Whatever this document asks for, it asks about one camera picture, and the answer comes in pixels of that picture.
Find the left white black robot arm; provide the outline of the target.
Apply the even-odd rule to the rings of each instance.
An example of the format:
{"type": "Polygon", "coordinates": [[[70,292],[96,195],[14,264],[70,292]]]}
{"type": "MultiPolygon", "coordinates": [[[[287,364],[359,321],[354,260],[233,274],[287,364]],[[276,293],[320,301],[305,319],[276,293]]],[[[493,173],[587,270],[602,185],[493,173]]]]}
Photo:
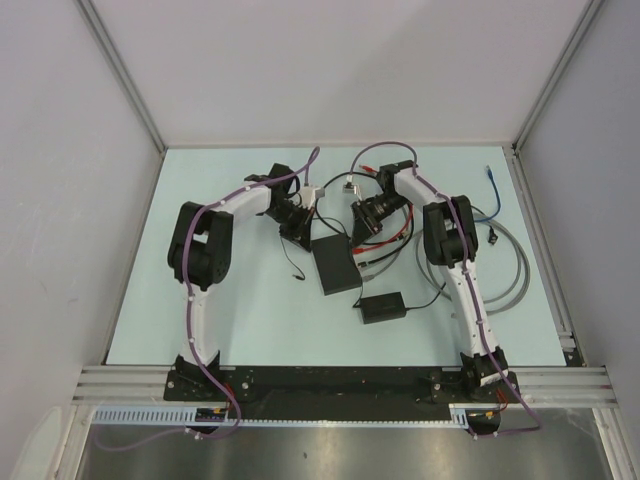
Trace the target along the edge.
{"type": "Polygon", "coordinates": [[[185,385],[197,398],[210,399],[221,387],[220,374],[209,368],[219,360],[220,346],[206,325],[206,306],[230,270],[234,230],[266,215],[279,225],[283,240],[309,252],[315,204],[323,195],[322,187],[276,163],[269,174],[246,177],[217,202],[181,206],[167,253],[168,266],[187,293],[186,340],[175,365],[190,370],[185,385]]]}

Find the black network switch box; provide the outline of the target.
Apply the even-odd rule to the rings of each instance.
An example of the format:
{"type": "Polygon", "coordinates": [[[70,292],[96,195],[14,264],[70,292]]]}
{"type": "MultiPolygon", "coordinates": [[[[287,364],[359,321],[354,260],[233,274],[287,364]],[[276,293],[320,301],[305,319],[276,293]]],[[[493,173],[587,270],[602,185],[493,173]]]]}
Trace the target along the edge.
{"type": "Polygon", "coordinates": [[[311,242],[311,251],[325,296],[362,286],[362,278],[344,233],[333,234],[311,242]]]}

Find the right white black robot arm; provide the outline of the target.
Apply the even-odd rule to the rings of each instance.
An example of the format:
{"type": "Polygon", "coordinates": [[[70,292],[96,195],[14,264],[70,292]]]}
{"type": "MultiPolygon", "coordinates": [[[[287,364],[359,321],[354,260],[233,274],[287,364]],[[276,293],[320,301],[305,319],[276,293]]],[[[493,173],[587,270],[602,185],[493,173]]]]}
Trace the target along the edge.
{"type": "Polygon", "coordinates": [[[412,161],[380,167],[375,180],[381,193],[351,204],[351,245],[369,241],[381,231],[384,219],[406,205],[421,212],[426,260],[440,270],[460,323],[461,388],[469,399],[484,401],[507,377],[508,363],[479,291],[475,264],[479,242],[470,200],[440,191],[412,161]]]}

